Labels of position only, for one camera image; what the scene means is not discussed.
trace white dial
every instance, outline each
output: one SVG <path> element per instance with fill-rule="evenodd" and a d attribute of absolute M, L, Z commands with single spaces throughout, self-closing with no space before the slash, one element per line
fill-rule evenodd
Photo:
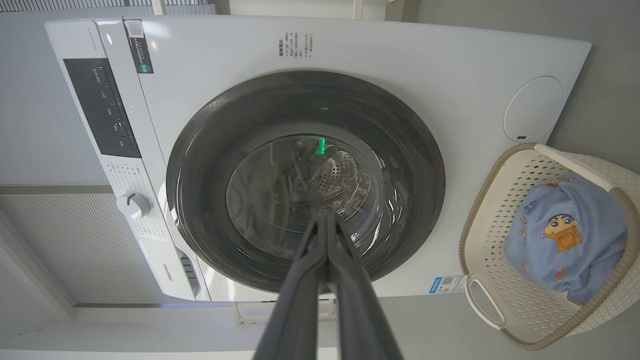
<path fill-rule="evenodd" d="M 142 194 L 128 191 L 118 197 L 116 205 L 125 216 L 138 220 L 149 213 L 151 205 Z"/>

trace washing machine door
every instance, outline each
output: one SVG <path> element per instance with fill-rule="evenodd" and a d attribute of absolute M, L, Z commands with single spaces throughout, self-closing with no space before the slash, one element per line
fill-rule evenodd
<path fill-rule="evenodd" d="M 444 166 L 402 101 L 334 72 L 277 72 L 204 106 L 171 153 L 167 196 L 191 248 L 227 277 L 278 292 L 314 213 L 336 212 L 371 280 L 428 238 Z"/>

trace qr code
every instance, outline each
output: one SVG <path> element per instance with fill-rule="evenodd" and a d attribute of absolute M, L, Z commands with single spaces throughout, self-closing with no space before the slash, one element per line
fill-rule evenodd
<path fill-rule="evenodd" d="M 142 20 L 127 20 L 125 25 L 130 38 L 145 37 L 145 32 L 142 30 Z"/>

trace hisense logo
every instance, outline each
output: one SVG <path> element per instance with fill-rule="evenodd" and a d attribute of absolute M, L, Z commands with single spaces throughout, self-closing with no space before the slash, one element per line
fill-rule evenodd
<path fill-rule="evenodd" d="M 169 268 L 166 267 L 166 264 L 162 264 L 164 266 L 164 270 L 166 272 L 166 276 L 169 278 L 169 280 L 173 281 L 173 278 L 171 278 L 171 273 L 169 272 Z"/>

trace sticker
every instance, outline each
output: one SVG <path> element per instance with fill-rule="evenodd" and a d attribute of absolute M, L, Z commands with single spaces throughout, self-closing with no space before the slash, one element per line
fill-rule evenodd
<path fill-rule="evenodd" d="M 314 54 L 312 33 L 285 32 L 278 40 L 278 55 L 283 58 L 311 58 Z"/>
<path fill-rule="evenodd" d="M 136 63 L 138 74 L 153 74 L 154 68 L 151 65 L 145 30 L 142 27 L 142 20 L 125 20 L 125 29 L 129 37 L 129 48 L 131 56 Z"/>
<path fill-rule="evenodd" d="M 457 293 L 465 291 L 465 277 L 459 276 L 441 276 L 437 277 L 431 285 L 430 294 L 441 293 Z"/>

